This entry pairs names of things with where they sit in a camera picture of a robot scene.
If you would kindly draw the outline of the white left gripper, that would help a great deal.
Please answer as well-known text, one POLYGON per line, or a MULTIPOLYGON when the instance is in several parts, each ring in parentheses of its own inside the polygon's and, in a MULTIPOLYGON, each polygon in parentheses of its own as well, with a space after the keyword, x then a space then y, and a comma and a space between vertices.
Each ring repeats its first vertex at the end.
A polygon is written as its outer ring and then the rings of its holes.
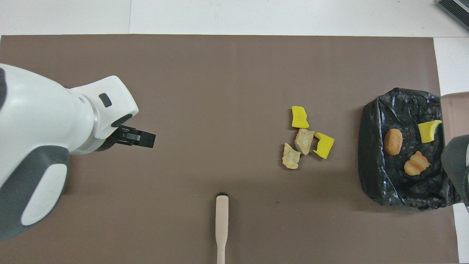
POLYGON ((92 106, 92 137, 107 139, 112 133, 117 144, 153 148, 156 135, 122 126, 139 112, 134 97, 117 76, 105 77, 88 85, 72 88, 92 106))

